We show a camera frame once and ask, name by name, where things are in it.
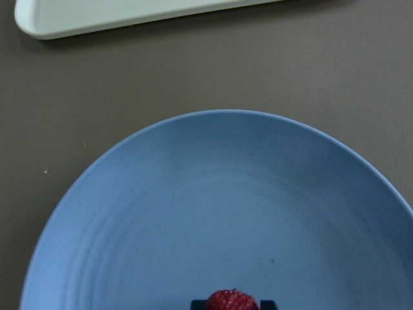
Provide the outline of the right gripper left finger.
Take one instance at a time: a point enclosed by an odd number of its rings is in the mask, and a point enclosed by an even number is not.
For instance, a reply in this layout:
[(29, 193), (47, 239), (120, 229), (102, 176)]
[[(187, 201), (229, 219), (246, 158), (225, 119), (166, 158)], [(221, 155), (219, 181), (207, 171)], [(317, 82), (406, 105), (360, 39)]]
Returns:
[(207, 310), (207, 301), (192, 300), (190, 303), (190, 310)]

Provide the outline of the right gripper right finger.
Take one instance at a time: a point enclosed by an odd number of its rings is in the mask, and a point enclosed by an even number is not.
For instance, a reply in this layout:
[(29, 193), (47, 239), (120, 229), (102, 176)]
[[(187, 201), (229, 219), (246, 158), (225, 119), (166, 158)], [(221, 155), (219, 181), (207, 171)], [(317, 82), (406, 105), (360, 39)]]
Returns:
[(260, 310), (277, 310), (277, 305), (273, 300), (261, 300), (259, 302)]

